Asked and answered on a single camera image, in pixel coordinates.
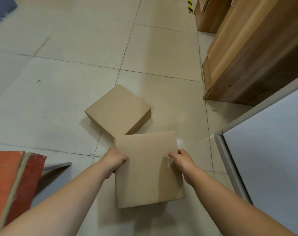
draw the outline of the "yellow and black striped tape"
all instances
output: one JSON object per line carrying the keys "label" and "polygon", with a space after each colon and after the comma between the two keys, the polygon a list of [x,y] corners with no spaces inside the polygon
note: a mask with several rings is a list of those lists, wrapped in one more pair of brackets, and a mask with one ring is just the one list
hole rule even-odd
{"label": "yellow and black striped tape", "polygon": [[188,12],[193,14],[193,3],[191,0],[188,0]]}

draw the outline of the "hand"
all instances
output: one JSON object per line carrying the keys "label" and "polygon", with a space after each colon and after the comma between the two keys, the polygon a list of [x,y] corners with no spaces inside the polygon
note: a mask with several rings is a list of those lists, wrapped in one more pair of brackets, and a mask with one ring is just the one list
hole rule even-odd
{"label": "hand", "polygon": [[169,152],[168,156],[174,160],[179,171],[183,173],[185,181],[188,184],[191,184],[190,180],[187,177],[188,173],[198,167],[196,166],[190,155],[185,150],[179,149],[179,154]]}
{"label": "hand", "polygon": [[109,150],[104,154],[102,159],[99,161],[104,164],[107,169],[106,179],[110,178],[111,174],[119,168],[126,160],[128,155],[118,154],[114,147],[110,147]]}

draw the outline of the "tiled floor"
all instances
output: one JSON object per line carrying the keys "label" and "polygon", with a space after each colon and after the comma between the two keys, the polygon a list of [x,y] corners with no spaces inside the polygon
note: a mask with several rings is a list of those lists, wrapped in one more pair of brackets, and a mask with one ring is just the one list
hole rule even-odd
{"label": "tiled floor", "polygon": [[[0,150],[71,161],[75,177],[113,145],[84,110],[121,84],[152,106],[139,133],[176,131],[178,147],[233,190],[213,134],[250,107],[202,99],[214,35],[196,31],[187,0],[16,1],[0,22]],[[78,235],[219,236],[185,187],[183,200],[117,210],[112,176]]]}

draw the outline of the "right arm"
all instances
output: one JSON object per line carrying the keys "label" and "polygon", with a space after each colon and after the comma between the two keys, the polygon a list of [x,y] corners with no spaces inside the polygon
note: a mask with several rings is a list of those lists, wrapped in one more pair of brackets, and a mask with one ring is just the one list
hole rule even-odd
{"label": "right arm", "polygon": [[199,169],[185,150],[168,155],[224,236],[296,235]]}

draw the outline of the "person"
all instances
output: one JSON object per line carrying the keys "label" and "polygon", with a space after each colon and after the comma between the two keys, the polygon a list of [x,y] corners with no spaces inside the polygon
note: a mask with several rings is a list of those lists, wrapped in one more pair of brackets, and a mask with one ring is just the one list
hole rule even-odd
{"label": "person", "polygon": [[[168,156],[194,188],[222,235],[295,235],[198,168],[185,150]],[[104,180],[127,158],[111,147],[99,162],[7,225],[0,236],[75,236]]]}

